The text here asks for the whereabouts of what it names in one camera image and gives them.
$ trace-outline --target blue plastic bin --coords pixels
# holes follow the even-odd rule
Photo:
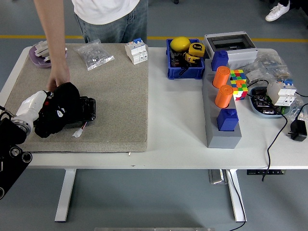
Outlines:
[[[201,62],[197,67],[189,67],[187,71],[185,71],[181,76],[180,72],[183,71],[181,67],[172,67],[170,63],[170,43],[173,39],[168,38],[167,41],[167,50],[166,54],[168,56],[168,79],[175,79],[175,78],[195,78],[195,79],[202,79],[205,64],[203,58],[201,58]],[[192,38],[189,39],[191,43],[199,42],[199,39]]]

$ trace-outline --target orange cylinder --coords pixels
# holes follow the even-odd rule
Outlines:
[[[217,93],[215,104],[217,107],[228,107],[231,98],[233,97],[233,88],[229,85],[222,85]]]
[[[229,76],[230,69],[226,66],[219,66],[213,80],[213,86],[215,88],[220,88],[222,85],[225,85],[229,79]]]

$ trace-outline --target yellow floor line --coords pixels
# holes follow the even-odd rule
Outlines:
[[[166,40],[174,39],[176,36],[148,36],[148,40]],[[0,39],[46,39],[44,35],[0,35]],[[66,39],[83,39],[82,36],[74,36],[74,35],[67,35],[65,36]],[[199,39],[200,41],[203,40],[203,37],[189,37],[190,39]],[[308,39],[297,39],[297,38],[251,38],[254,42],[308,42]]]

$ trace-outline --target yellow ball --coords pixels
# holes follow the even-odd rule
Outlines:
[[[176,52],[183,52],[189,49],[190,44],[191,42],[189,41],[187,37],[180,36],[180,37],[174,38],[171,41],[170,47],[172,48],[172,50]]]

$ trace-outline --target purple plate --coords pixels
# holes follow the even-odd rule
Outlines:
[[[51,66],[51,62],[50,60],[48,60],[47,62],[44,61],[45,58],[39,56],[37,57],[35,55],[35,45],[29,50],[29,56],[31,61],[34,63],[35,66],[37,67],[41,67],[41,68],[46,68],[46,67],[50,67]]]

